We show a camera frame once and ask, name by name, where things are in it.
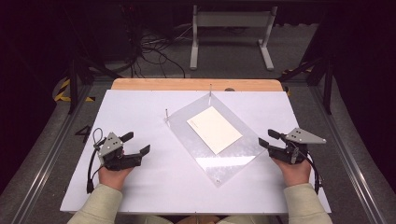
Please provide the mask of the cream paper card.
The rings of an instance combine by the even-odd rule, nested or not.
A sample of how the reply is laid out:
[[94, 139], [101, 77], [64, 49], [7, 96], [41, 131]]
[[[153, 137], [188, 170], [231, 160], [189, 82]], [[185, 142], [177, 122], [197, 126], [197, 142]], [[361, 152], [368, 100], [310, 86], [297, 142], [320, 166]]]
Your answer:
[[242, 137], [213, 106], [188, 119], [187, 123], [215, 155]]

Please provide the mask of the person's right hand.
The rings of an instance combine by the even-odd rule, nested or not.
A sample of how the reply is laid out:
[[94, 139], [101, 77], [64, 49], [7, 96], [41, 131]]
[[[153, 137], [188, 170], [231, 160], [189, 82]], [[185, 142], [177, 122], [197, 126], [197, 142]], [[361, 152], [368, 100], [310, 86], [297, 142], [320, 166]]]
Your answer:
[[303, 161], [298, 164], [288, 164], [283, 161], [273, 159], [273, 162], [280, 168], [287, 187], [309, 182], [311, 165], [308, 161]]

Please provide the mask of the white tabletop board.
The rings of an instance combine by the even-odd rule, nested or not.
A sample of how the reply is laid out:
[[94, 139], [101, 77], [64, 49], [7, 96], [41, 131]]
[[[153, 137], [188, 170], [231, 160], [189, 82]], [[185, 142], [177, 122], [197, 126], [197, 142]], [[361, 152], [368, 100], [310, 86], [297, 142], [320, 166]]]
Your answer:
[[[215, 185], [170, 130], [171, 113], [209, 91], [106, 92], [93, 124], [97, 136], [134, 133], [128, 153], [150, 152], [127, 177], [120, 211], [152, 215], [274, 215], [287, 213], [284, 182], [266, 149], [221, 186]], [[235, 115], [266, 139], [298, 122], [283, 91], [213, 91]]]

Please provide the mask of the person's lap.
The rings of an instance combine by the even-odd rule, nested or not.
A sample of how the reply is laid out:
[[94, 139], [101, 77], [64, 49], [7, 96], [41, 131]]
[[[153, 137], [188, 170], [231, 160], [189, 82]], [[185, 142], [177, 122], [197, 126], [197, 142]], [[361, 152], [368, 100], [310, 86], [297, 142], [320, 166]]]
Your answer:
[[159, 216], [137, 216], [134, 224], [271, 224], [271, 221], [267, 216], [188, 216], [178, 222]]

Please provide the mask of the aluminium floor rail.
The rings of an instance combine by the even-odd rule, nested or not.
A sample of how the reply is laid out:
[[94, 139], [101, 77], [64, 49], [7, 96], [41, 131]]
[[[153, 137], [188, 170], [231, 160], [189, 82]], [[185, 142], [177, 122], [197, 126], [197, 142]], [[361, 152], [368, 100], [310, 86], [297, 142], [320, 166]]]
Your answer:
[[66, 115], [64, 122], [49, 149], [49, 152], [46, 154], [46, 158], [43, 162], [41, 162], [41, 166], [35, 175], [35, 179], [27, 191], [16, 215], [12, 219], [11, 224], [24, 224], [26, 219], [30, 216], [42, 189], [46, 185], [53, 166], [59, 157], [64, 140], [68, 135], [69, 130], [71, 129], [72, 124], [75, 121], [78, 112], [82, 108], [82, 105], [91, 89], [91, 85], [83, 85], [81, 87], [80, 93], [77, 95], [78, 102], [75, 105], [74, 110], [70, 114]]
[[332, 137], [337, 145], [337, 151], [340, 156], [340, 160], [342, 161], [346, 173], [351, 181], [351, 184], [356, 191], [357, 196], [359, 197], [362, 207], [370, 221], [371, 224], [388, 224], [382, 212], [380, 211], [377, 202], [375, 201], [374, 195], [371, 192], [363, 173], [359, 165], [356, 163], [356, 160], [353, 158], [352, 153], [349, 150], [349, 147], [344, 142], [339, 129], [335, 123], [332, 115], [329, 115], [326, 111], [322, 101], [321, 93], [317, 87], [309, 87], [311, 95], [319, 107], [319, 110], [324, 117], [330, 131], [332, 133]]

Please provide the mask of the black metal frame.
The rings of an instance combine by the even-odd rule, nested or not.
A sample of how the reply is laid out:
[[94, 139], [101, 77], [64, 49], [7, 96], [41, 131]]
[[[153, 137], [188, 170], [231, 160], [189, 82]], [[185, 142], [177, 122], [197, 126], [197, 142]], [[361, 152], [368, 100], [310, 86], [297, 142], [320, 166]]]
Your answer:
[[73, 113], [80, 103], [78, 99], [78, 82], [81, 81], [82, 85], [86, 86], [91, 85], [94, 81], [94, 75], [90, 67], [96, 69], [101, 75], [113, 79], [119, 78], [120, 75], [105, 67], [84, 6], [62, 4], [61, 11], [64, 14], [62, 28], [64, 32], [64, 47], [70, 58], [70, 112]]
[[308, 86], [317, 86], [321, 80], [324, 80], [322, 104], [329, 115], [332, 113], [331, 96], [333, 66], [332, 55], [328, 47], [332, 42], [330, 34], [332, 32], [333, 19], [334, 16], [332, 16], [331, 11], [327, 9], [308, 44], [299, 66], [292, 70], [285, 70], [277, 79], [279, 82], [285, 82], [310, 69], [305, 82]]

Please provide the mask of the yellow black floor tape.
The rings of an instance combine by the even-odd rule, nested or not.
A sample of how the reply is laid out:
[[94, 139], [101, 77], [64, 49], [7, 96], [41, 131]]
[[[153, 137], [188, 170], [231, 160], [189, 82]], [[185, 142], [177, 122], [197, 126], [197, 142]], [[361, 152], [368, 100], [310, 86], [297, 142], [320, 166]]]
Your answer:
[[70, 102], [71, 101], [71, 97], [70, 96], [65, 96], [65, 92], [67, 87], [70, 85], [70, 79], [66, 78], [63, 82], [63, 84], [61, 85], [60, 89], [58, 90], [58, 92], [56, 93], [55, 97], [54, 97], [54, 101], [55, 102]]

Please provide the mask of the clear plastic sleeve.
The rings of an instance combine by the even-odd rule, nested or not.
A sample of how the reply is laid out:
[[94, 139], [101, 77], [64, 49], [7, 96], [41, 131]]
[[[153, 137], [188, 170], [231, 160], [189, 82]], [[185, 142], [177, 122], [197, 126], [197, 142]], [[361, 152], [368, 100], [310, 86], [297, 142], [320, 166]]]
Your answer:
[[[195, 159], [208, 178], [221, 186], [240, 172], [247, 164], [263, 152], [255, 134], [244, 121], [225, 105], [215, 94], [209, 100], [209, 93], [178, 111], [167, 116], [165, 122], [179, 142]], [[241, 134], [242, 137], [215, 155], [198, 134], [187, 123], [187, 120], [206, 110], [215, 107]]]

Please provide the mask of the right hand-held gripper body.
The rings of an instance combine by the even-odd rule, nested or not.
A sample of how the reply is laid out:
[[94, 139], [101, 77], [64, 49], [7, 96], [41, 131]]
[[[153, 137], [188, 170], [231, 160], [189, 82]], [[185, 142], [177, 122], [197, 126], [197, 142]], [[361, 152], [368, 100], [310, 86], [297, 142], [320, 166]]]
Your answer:
[[309, 144], [326, 144], [325, 138], [316, 136], [301, 128], [294, 128], [290, 133], [285, 134], [285, 147], [274, 147], [269, 145], [268, 153], [271, 158], [283, 161], [288, 164], [297, 164], [303, 162], [308, 155]]

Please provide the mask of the white metal stand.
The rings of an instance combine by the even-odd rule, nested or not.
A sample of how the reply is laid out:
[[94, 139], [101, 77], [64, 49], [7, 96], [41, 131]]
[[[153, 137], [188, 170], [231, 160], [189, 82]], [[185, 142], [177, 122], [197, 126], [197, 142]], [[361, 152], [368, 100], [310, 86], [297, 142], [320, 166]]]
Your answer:
[[258, 40], [258, 46], [262, 53], [262, 58], [268, 71], [275, 69], [269, 50], [267, 48], [270, 34], [272, 32], [277, 7], [272, 7], [264, 11], [200, 11], [198, 6], [193, 6], [192, 11], [192, 44], [190, 70], [198, 68], [199, 53], [199, 27], [255, 27], [265, 30], [263, 38]]

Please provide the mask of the person's left hand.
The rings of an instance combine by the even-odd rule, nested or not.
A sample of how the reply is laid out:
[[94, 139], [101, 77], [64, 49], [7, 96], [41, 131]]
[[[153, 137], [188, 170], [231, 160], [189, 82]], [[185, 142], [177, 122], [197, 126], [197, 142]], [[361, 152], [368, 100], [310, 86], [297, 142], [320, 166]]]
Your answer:
[[124, 181], [132, 170], [132, 168], [128, 168], [120, 171], [110, 171], [107, 170], [106, 167], [101, 167], [98, 172], [99, 183], [118, 191], [122, 191]]

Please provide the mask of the wooden table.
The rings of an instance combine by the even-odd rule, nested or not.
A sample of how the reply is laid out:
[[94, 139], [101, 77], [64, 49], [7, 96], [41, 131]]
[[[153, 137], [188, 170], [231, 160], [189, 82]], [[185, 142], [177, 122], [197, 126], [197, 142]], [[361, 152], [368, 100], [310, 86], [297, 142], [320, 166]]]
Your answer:
[[112, 90], [132, 91], [283, 91], [276, 79], [117, 78]]

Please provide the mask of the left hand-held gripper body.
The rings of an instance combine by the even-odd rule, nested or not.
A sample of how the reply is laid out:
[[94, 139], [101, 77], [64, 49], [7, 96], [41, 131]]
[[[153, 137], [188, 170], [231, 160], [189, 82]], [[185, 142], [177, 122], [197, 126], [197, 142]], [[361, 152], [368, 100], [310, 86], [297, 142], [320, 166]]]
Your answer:
[[99, 144], [98, 157], [102, 166], [110, 171], [120, 171], [140, 166], [142, 158], [134, 158], [133, 154], [124, 155], [120, 136], [110, 133], [108, 137]]

